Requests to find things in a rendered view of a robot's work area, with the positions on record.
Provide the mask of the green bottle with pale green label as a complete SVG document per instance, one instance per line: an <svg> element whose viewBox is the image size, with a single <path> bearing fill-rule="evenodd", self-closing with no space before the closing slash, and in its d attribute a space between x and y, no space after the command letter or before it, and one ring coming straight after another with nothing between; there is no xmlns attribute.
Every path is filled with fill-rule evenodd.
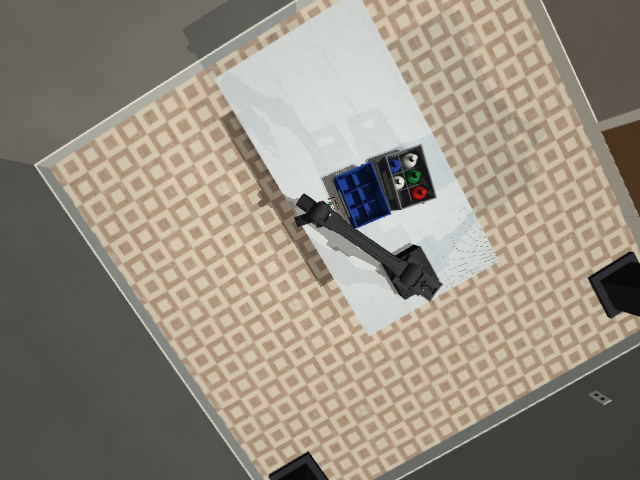
<svg viewBox="0 0 640 480"><path fill-rule="evenodd" d="M419 181L421 173L415 169L409 170L404 173L407 186L415 184Z"/></svg>

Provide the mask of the cream bottle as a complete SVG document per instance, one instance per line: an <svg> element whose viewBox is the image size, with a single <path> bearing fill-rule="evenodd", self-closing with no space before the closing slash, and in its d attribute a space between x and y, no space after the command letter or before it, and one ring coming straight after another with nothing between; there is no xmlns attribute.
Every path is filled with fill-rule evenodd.
<svg viewBox="0 0 640 480"><path fill-rule="evenodd" d="M403 171L408 170L416 165L417 155L408 153L404 155L402 158L400 158L400 162L401 162Z"/></svg>

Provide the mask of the blue bottle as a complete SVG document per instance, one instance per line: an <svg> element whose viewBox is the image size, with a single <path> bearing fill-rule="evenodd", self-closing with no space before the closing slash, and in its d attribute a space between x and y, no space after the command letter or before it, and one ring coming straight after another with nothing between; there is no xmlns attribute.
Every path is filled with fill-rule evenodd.
<svg viewBox="0 0 640 480"><path fill-rule="evenodd" d="M392 175L395 174L396 172L398 172L398 170L400 169L400 162L397 161L396 159L390 159L388 160L389 165L390 165L390 169L392 172Z"/></svg>

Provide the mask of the white bottle with grey label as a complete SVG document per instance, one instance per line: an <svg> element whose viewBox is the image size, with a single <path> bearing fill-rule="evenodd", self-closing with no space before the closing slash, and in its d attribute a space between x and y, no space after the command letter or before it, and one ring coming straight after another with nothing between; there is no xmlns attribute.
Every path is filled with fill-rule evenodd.
<svg viewBox="0 0 640 480"><path fill-rule="evenodd" d="M400 190L404 186L404 179L401 176L394 176L393 179L395 182L396 189Z"/></svg>

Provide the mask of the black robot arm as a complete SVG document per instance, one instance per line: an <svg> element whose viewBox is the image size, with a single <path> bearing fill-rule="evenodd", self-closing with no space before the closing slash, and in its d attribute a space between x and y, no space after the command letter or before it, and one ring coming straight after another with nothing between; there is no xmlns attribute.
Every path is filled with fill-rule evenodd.
<svg viewBox="0 0 640 480"><path fill-rule="evenodd" d="M303 193L297 201L296 206L306 212L305 214L294 217L297 227L309 223L313 223L315 226L321 224L327 229L342 235L344 238L385 265L393 273L390 280L405 291L410 290L414 294L417 294L417 296L421 295L428 301L431 301L435 293L443 285L443 283L423 270L425 265L420 261L409 254L405 259L401 259L393 255L348 224L337 212L331 209L330 205L324 201L319 201L319 203L317 203L315 200ZM330 217L328 218L329 215ZM328 220L326 221L327 218Z"/></svg>

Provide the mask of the white paper pick list strip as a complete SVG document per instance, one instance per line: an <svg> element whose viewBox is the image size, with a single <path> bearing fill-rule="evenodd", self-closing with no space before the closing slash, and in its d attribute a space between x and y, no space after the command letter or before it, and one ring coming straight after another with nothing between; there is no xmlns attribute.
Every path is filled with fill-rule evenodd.
<svg viewBox="0 0 640 480"><path fill-rule="evenodd" d="M334 195L334 196L328 197L326 199L327 199L328 205L331 206L331 209L333 209L335 212L337 212L342 217L342 214L341 214L341 211L340 211L336 196Z"/></svg>

